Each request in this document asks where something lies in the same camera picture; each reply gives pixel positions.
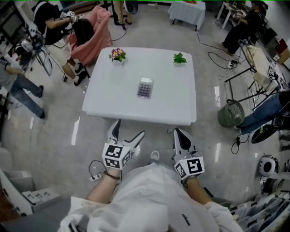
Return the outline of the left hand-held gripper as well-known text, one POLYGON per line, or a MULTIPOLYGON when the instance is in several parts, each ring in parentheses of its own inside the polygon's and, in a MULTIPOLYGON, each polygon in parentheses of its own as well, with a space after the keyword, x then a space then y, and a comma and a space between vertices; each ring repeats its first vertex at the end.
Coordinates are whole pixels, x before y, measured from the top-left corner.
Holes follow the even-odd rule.
POLYGON ((123 144, 118 142, 121 119, 115 121, 107 132, 107 143, 102 153, 103 163, 107 168, 123 169, 132 159, 138 155, 140 142, 145 137, 145 131, 141 131, 131 140, 124 140, 123 144))

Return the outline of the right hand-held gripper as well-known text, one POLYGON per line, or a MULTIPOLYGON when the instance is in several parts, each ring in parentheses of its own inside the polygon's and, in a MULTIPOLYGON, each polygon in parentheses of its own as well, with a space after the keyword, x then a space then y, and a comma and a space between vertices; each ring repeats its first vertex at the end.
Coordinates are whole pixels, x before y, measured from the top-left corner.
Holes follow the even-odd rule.
POLYGON ((174 169, 182 181, 205 172, 203 157, 195 149, 193 137, 182 129, 174 129, 174 169))

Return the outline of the purple-keyed calculator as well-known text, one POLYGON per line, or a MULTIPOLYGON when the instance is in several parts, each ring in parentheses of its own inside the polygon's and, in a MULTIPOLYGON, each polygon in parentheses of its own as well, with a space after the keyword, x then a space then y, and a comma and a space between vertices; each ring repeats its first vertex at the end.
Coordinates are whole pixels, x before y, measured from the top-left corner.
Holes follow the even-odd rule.
POLYGON ((149 77, 141 77, 137 88, 137 97, 150 99, 153 91, 154 80, 149 77))

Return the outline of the person's right forearm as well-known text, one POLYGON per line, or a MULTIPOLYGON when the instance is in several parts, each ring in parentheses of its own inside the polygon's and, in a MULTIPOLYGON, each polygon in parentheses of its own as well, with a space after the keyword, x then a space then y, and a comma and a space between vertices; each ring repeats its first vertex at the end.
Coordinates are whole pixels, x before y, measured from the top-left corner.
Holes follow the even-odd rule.
POLYGON ((196 202, 205 205, 208 202, 212 202, 212 198, 204 190, 197 178, 189 178, 183 181, 184 187, 187 189, 187 193, 191 199, 196 202))

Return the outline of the person's left forearm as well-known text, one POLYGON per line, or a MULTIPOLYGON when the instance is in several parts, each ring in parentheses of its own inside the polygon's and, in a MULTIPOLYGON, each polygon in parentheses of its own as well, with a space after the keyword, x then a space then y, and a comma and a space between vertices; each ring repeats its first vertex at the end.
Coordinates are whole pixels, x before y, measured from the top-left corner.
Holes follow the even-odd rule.
POLYGON ((88 194, 86 200, 108 204, 113 196, 116 185, 121 179, 121 171, 109 168, 95 188, 88 194))

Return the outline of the person's grey sneaker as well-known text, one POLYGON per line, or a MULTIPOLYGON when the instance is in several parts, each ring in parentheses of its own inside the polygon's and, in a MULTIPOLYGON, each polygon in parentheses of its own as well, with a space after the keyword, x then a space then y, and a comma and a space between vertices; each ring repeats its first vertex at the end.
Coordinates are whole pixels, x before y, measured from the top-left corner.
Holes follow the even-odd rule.
POLYGON ((153 150, 150 154, 149 164, 158 163, 160 159, 160 153, 158 150, 153 150))

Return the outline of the green mesh basket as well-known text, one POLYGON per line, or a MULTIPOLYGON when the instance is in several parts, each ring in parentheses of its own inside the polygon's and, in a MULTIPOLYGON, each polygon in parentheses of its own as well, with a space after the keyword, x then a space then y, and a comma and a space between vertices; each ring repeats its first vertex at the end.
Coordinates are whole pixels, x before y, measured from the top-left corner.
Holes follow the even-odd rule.
POLYGON ((218 111, 217 119, 223 127, 239 126, 244 122, 243 107, 236 100, 227 100, 227 103, 218 111))

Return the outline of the person's white shirt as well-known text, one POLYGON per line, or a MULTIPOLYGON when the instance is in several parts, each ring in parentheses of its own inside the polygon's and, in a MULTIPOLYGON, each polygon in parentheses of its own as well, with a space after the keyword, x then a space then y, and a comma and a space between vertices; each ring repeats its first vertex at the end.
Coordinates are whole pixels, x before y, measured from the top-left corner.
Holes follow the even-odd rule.
POLYGON ((130 171, 108 204, 71 198, 58 232, 243 232, 230 211, 191 199, 178 174, 152 163, 130 171))

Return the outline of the purple flower pot plant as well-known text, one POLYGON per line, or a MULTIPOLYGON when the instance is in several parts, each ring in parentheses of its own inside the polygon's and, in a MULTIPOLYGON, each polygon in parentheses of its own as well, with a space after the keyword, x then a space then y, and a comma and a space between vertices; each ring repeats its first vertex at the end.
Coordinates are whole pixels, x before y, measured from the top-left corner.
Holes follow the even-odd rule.
POLYGON ((121 48, 112 49, 109 58, 114 65, 122 66, 126 60, 126 52, 121 48))

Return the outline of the black metal rack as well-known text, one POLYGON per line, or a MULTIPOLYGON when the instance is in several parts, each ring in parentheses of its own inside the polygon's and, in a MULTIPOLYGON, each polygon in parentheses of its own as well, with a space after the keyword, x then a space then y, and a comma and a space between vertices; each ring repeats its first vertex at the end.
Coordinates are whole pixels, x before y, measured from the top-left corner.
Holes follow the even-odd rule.
MULTIPOLYGON (((239 46, 241 48, 241 51, 242 51, 242 54, 244 55, 245 57, 245 60, 248 64, 248 68, 243 70, 242 72, 236 74, 235 76, 225 80, 225 83, 228 83, 229 84, 229 89, 230 89, 230 94, 231 94, 231 98, 230 100, 234 100, 234 94, 233 94, 233 89, 232 89, 232 83, 231 81, 241 75, 243 75, 244 73, 246 72, 251 72, 252 74, 252 78, 253 78, 253 74, 255 72, 255 69, 252 67, 252 65, 250 64, 250 62, 248 61, 248 58, 247 58, 247 54, 246 54, 246 51, 247 51, 247 46, 250 45, 246 40, 239 40, 238 41, 239 43, 239 46)), ((257 82, 254 80, 253 78, 253 81, 251 83, 251 85, 248 86, 248 90, 249 91, 252 91, 251 87, 255 87, 256 88, 256 94, 251 94, 250 96, 248 97, 245 97, 241 100, 239 100, 239 102, 243 102, 245 100, 248 100, 248 99, 253 99, 253 110, 255 110, 257 107, 259 107, 265 100, 267 100, 270 96, 272 95, 275 95, 279 92, 282 92, 282 91, 286 91, 287 88, 286 87, 283 87, 283 83, 284 83, 284 76, 283 74, 281 73, 280 69, 279 69, 279 65, 277 65, 275 62, 269 60, 272 64, 275 65, 275 68, 276 68, 276 71, 279 75, 279 79, 278 79, 278 87, 276 89, 274 89, 273 91, 271 92, 268 92, 266 90, 264 90, 262 87, 260 87, 257 82)))

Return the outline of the black round stand base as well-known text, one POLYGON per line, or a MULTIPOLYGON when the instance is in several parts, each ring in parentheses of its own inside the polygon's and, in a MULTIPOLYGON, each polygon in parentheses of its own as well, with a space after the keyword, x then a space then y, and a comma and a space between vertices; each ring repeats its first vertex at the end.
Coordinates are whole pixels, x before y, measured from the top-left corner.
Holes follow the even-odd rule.
POLYGON ((256 130, 252 136, 251 143, 260 143, 270 136, 272 136, 277 131, 290 130, 290 124, 281 125, 264 125, 260 129, 256 130))

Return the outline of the white storage box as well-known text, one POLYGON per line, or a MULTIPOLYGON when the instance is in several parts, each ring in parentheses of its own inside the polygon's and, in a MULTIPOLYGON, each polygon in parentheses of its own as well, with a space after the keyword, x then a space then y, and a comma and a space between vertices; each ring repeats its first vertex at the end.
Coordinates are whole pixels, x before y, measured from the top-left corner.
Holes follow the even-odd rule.
POLYGON ((0 169, 0 187, 13 209, 21 216, 31 215, 60 201, 50 188, 36 189, 30 172, 0 169))

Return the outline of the clear plastic storage crate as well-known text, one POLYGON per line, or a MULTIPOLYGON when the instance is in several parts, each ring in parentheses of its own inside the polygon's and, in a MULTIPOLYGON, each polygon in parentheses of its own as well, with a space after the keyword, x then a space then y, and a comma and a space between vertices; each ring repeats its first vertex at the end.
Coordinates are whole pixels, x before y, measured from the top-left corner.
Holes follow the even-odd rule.
POLYGON ((274 232, 290 216, 290 193, 262 195, 230 212, 243 232, 274 232))

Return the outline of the beige cloth bag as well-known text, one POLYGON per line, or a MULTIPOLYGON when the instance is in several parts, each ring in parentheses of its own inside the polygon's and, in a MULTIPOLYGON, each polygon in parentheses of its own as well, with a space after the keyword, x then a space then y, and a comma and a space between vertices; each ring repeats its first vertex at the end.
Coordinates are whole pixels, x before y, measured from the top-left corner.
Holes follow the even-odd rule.
POLYGON ((271 92, 278 87, 279 75, 276 66, 272 64, 263 50, 259 47, 248 45, 246 49, 246 57, 255 69, 253 74, 254 80, 264 90, 271 92))

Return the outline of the black monitor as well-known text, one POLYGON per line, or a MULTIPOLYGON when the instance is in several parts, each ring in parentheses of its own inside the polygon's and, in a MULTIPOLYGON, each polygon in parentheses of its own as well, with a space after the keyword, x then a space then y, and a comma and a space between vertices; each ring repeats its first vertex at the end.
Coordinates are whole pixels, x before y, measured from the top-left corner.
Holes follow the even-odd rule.
POLYGON ((17 9, 0 12, 0 31, 7 39, 14 40, 23 25, 24 20, 17 9))

